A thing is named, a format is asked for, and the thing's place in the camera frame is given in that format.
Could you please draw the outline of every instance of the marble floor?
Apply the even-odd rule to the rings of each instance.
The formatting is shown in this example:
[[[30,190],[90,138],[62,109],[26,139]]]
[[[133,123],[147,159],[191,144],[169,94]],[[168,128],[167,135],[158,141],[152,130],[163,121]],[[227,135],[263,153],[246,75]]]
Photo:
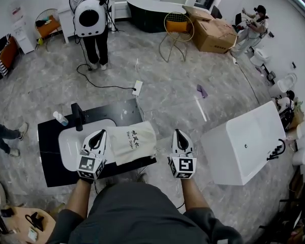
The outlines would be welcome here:
[[[162,60],[158,45],[164,34],[147,34],[128,22],[118,22],[124,32],[109,34],[109,66],[107,71],[80,71],[97,85],[133,86],[143,81],[138,101],[151,122],[157,138],[157,147],[170,151],[175,128],[187,132],[195,144],[198,166],[195,181],[215,215],[235,227],[247,242],[252,242],[260,230],[277,212],[279,200],[288,193],[293,174],[292,152],[287,150],[279,159],[267,165],[245,186],[215,185],[209,171],[200,137],[225,121],[246,113],[258,102],[238,65],[229,54],[199,52],[189,43],[187,61],[178,51],[169,63]],[[162,52],[167,52],[165,43]],[[243,55],[237,60],[244,70],[261,104],[270,100],[268,84]],[[77,102],[90,109],[115,101],[133,98],[131,90],[95,88],[76,72],[84,63],[81,47],[70,39],[66,44],[62,35],[37,51],[23,55],[8,78],[0,81],[0,123],[10,129],[29,123],[25,139],[9,141],[21,156],[12,158],[0,150],[0,181],[8,200],[14,205],[52,210],[66,203],[74,186],[47,188],[39,158],[37,124],[53,119],[53,111],[71,114],[71,104]],[[203,99],[196,91],[201,84],[208,93]],[[167,165],[166,153],[158,152],[156,164],[145,170],[149,183],[159,187],[174,203],[183,203],[180,181],[174,179]],[[130,180],[139,171],[126,173],[114,180]],[[101,190],[103,182],[98,182]],[[90,203],[95,198],[92,189]]]

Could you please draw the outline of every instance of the black countertop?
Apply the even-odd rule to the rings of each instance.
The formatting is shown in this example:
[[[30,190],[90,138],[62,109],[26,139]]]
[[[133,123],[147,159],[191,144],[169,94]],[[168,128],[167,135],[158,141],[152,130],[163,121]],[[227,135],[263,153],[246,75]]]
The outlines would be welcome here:
[[[128,114],[123,115],[123,118],[121,119],[121,113],[124,111]],[[117,127],[129,126],[142,122],[135,99],[112,103],[110,105],[93,108],[84,112],[88,116],[84,124],[89,124],[102,119],[113,120]],[[68,115],[66,118],[69,121],[69,124],[66,127],[62,126],[55,119],[38,124],[40,153],[47,187],[71,185],[75,184],[79,179],[76,171],[72,172],[64,167],[60,154],[58,142],[59,134],[65,129],[74,128],[76,126],[72,115]],[[151,159],[150,157],[143,157],[119,166],[117,166],[116,163],[107,164],[99,178],[128,172],[154,164],[155,162],[155,158]]]

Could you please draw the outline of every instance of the black bathtub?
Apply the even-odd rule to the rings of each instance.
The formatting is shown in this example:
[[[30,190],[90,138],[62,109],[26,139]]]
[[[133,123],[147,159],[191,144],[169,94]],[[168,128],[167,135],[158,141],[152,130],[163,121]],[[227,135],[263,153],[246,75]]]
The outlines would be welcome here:
[[[168,13],[186,13],[181,4],[156,0],[127,0],[127,2],[132,22],[147,33],[164,32],[164,19]]]

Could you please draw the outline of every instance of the drawstring bag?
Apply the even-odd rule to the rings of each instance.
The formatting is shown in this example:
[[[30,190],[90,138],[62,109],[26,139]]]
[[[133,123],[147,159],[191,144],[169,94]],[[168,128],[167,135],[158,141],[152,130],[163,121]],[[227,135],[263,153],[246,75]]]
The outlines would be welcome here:
[[[107,127],[106,132],[117,165],[156,153],[156,133],[149,121],[128,127]]]

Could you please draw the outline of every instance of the cardboard box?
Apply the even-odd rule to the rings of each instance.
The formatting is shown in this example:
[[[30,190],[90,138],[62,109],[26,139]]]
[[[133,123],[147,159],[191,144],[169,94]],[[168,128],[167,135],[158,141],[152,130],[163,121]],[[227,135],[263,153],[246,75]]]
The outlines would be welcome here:
[[[194,23],[193,42],[199,51],[225,53],[236,42],[237,33],[224,20],[209,22],[197,20]]]
[[[204,10],[197,9],[197,8],[194,8],[194,7],[190,7],[190,6],[182,6],[182,7],[189,14],[189,18],[190,18],[190,20],[192,21],[193,24],[196,20],[205,20],[205,21],[214,20],[212,15],[209,14],[208,12],[204,11]]]

